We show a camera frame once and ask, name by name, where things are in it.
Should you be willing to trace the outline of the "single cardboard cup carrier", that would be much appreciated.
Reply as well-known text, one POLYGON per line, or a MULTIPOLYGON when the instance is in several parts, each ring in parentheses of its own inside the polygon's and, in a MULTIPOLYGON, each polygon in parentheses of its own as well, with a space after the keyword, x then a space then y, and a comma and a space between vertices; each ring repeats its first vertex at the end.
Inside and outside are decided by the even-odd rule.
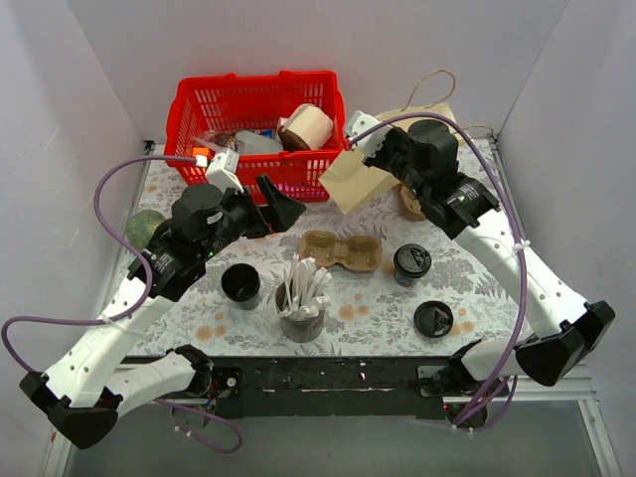
POLYGON ((373 237, 339 238, 330 232, 310 230, 300 239, 298 254, 301 258, 314 258, 320 267, 341 265, 354 272, 372 272, 381 265, 383 247, 373 237))

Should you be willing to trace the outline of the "stack of black paper cups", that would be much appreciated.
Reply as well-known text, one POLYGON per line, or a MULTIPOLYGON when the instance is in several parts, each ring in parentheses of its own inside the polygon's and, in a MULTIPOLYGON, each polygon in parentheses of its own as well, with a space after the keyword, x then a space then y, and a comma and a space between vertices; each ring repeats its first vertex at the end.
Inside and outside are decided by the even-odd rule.
POLYGON ((259 302, 260 277, 247 263, 230 266, 221 277, 223 293, 230 303, 241 310, 252 310, 259 302))

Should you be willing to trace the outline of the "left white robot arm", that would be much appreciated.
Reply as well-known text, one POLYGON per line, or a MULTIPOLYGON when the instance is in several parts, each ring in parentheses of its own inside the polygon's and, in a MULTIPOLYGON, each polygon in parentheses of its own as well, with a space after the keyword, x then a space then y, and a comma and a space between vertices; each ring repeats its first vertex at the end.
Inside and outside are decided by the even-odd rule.
POLYGON ((96 445, 120 417, 156 398, 177 392, 198 398, 210 389, 213 363, 191 345, 128 372, 117 367, 150 325, 205 275, 208 260, 238 239, 285 232, 305 212, 267 176, 256 183, 263 206, 247 190, 187 187, 94 325, 56 363, 22 379, 22 392, 75 447, 96 445))

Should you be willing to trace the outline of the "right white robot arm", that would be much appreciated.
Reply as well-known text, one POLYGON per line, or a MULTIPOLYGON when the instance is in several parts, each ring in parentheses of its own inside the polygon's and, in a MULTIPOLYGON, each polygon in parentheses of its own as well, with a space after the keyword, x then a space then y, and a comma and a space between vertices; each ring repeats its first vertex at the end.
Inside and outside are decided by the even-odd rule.
POLYGON ((355 120, 352 146, 364 163, 390 173, 416 197, 424 215, 471 253, 515 300, 510 339, 477 341, 456 352, 451 386, 472 395, 497 377, 524 374, 551 387, 590 354, 615 319, 605 301, 568 287, 523 240, 502 188, 460 172, 459 126, 435 113, 413 113, 407 130, 394 120, 355 120))

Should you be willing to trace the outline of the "red plastic shopping basket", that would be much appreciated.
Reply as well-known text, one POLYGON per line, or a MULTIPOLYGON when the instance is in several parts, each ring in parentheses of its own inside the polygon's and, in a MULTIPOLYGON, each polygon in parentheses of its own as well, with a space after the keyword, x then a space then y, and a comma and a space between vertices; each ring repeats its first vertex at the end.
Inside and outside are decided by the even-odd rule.
POLYGON ((262 174, 295 200, 325 202, 319 178, 343 149, 344 122, 332 71, 188 78, 168 114, 164 152, 189 185, 206 182, 206 171, 183 158, 229 148, 238 154, 238 179, 257 202, 264 201, 255 181, 262 174))

